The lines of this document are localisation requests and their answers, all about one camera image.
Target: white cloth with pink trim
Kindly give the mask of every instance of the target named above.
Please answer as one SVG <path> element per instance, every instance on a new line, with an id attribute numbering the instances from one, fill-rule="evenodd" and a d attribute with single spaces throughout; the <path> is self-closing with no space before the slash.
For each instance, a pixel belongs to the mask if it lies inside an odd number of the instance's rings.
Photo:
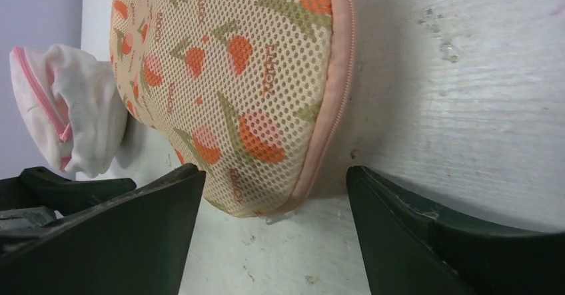
<path id="1" fill-rule="evenodd" d="M 65 45 L 45 53 L 16 47 L 10 69 L 21 116 L 49 165 L 106 172 L 127 122 L 110 62 Z"/>

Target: white table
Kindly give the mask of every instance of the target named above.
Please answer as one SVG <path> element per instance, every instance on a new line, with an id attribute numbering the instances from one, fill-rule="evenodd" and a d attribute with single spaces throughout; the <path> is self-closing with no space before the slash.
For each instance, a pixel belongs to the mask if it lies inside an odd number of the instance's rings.
<path id="1" fill-rule="evenodd" d="M 342 195 L 353 164 L 477 217 L 565 228 L 565 0 L 356 4 L 356 81 L 318 198 L 270 226 L 202 203 L 181 294 L 369 294 Z M 110 10 L 83 0 L 83 49 L 100 60 Z M 131 123 L 100 178 L 143 186 L 178 165 L 159 133 Z"/>

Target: beige fabric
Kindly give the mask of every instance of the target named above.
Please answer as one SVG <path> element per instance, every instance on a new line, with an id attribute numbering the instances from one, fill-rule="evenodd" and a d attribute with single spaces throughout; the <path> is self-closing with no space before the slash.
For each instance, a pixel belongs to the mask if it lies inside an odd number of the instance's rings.
<path id="1" fill-rule="evenodd" d="M 114 0 L 111 58 L 130 113 L 208 172 L 237 217 L 282 206 L 327 79 L 330 0 Z"/>

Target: folded cloth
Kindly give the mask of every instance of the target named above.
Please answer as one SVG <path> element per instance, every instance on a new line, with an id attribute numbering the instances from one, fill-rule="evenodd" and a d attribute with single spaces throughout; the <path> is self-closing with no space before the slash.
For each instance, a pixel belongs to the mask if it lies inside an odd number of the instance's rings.
<path id="1" fill-rule="evenodd" d="M 65 45 L 46 53 L 16 47 L 10 70 L 21 116 L 49 165 L 106 172 L 127 122 L 112 64 Z"/>

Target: white surface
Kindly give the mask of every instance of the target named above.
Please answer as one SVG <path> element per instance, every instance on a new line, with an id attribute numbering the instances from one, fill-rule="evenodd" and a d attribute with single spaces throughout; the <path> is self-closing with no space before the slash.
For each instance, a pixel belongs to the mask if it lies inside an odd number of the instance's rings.
<path id="1" fill-rule="evenodd" d="M 356 3 L 356 81 L 316 195 L 367 164 L 477 217 L 563 230 L 565 0 Z M 83 2 L 83 48 L 100 59 L 110 4 Z M 135 123 L 105 176 L 144 185 L 176 165 Z M 203 203 L 181 294 L 368 294 L 364 274 L 343 195 L 272 226 Z"/>

